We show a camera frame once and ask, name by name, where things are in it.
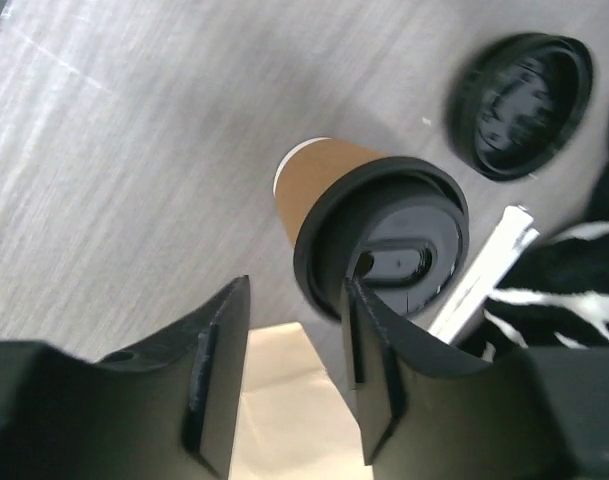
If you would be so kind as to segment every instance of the loose black lid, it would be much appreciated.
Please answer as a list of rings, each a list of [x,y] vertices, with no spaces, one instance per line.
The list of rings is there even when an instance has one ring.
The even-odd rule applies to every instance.
[[[504,39],[467,68],[450,103],[456,153],[495,181],[548,162],[588,105],[593,64],[580,41],[541,33]]]

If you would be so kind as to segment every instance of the black plastic lid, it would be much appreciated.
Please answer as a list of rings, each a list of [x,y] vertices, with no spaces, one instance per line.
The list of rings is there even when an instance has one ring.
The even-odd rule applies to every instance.
[[[457,83],[450,106],[456,153],[495,181],[548,162],[588,105],[593,64],[572,38],[527,33],[485,50]]]
[[[294,269],[309,302],[339,318],[345,277],[360,277],[400,315],[433,300],[468,248],[464,197],[439,169],[414,158],[377,160],[342,177],[307,216]]]

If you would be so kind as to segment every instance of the gray surface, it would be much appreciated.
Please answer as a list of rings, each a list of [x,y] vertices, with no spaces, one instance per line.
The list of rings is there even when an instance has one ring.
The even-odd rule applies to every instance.
[[[553,165],[495,185],[449,151],[444,100],[479,48],[532,30],[589,45],[594,97]],[[248,273],[253,325],[302,322],[342,386],[338,329],[292,278],[280,157],[331,135],[434,162],[468,197],[475,252],[508,204],[544,232],[579,213],[608,111],[606,0],[16,0],[0,24],[0,338],[97,359]]]

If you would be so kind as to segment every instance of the brown paper cup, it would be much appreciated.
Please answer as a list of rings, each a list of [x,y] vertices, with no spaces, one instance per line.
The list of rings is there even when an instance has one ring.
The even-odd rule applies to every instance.
[[[467,250],[461,190],[417,158],[314,138],[284,157],[273,194],[297,283],[330,318],[340,317],[347,276],[411,315],[442,291]]]
[[[294,147],[282,160],[273,182],[273,195],[292,246],[315,202],[337,180],[385,155],[337,140],[313,138]]]

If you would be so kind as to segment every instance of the black and white fabric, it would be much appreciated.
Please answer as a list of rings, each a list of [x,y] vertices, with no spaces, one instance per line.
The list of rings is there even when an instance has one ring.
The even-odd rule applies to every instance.
[[[459,347],[486,360],[514,348],[609,346],[609,163],[584,221],[525,252]]]

